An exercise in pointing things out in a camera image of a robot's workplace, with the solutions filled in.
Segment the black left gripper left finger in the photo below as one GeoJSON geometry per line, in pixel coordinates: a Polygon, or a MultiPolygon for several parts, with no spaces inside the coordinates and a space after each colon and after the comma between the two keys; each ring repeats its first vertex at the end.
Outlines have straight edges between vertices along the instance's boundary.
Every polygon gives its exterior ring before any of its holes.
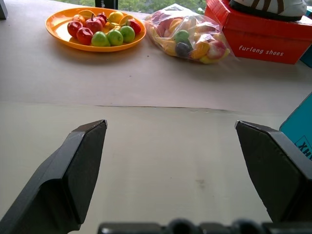
{"type": "Polygon", "coordinates": [[[2,234],[67,234],[86,219],[97,183],[107,122],[74,129],[38,166],[0,221],[2,234]]]}

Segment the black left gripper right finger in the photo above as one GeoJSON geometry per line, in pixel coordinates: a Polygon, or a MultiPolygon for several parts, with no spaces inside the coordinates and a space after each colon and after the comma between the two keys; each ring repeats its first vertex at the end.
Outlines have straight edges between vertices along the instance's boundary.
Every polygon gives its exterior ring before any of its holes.
{"type": "Polygon", "coordinates": [[[237,121],[251,181],[273,222],[312,220],[312,162],[281,131],[237,121]]]}

